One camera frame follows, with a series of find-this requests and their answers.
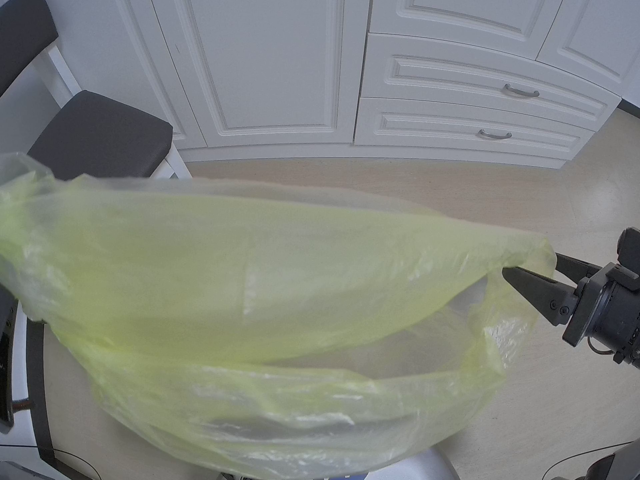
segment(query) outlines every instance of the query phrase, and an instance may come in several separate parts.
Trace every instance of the chair backrest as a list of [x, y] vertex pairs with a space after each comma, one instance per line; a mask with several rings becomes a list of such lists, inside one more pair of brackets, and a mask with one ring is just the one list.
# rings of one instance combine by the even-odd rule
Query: chair backrest
[[0, 96], [57, 37], [46, 0], [9, 0], [0, 7]]

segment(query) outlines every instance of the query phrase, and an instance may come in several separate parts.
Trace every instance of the chair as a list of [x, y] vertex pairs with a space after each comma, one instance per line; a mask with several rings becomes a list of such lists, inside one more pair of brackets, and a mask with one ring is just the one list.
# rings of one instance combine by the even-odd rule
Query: chair
[[61, 109], [29, 155], [56, 178], [190, 178], [172, 143], [171, 124], [80, 89], [54, 43], [58, 30], [46, 0], [9, 0], [0, 7], [0, 96], [35, 61]]

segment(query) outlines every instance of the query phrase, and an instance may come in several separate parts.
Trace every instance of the robotic arm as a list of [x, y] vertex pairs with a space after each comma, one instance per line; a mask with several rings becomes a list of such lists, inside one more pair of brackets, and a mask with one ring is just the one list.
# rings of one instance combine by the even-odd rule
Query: robotic arm
[[[599, 267], [562, 254], [556, 270], [576, 287], [520, 267], [502, 276], [551, 324], [566, 325], [563, 340], [576, 347], [587, 337], [640, 369], [640, 230], [627, 228], [618, 240], [618, 263]], [[554, 480], [565, 480], [556, 477]], [[640, 480], [640, 439], [600, 459], [578, 480]]]

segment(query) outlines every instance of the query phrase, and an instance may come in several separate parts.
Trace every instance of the drawer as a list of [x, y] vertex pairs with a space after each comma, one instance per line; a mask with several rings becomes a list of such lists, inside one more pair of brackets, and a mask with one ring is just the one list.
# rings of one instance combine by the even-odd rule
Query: drawer
[[[509, 91], [507, 84], [531, 95]], [[620, 103], [612, 92], [534, 60], [460, 43], [381, 34], [369, 34], [362, 96], [495, 108], [593, 131]]]
[[578, 126], [505, 110], [360, 98], [355, 144], [484, 150], [568, 160], [592, 134]]

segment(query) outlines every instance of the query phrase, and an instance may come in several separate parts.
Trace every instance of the yellow plastic bag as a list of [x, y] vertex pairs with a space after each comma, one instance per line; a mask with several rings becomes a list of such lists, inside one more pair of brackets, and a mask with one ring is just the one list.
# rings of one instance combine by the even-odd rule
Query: yellow plastic bag
[[354, 191], [0, 167], [0, 282], [102, 407], [256, 478], [365, 472], [460, 430], [536, 317], [501, 268], [555, 265], [543, 236]]

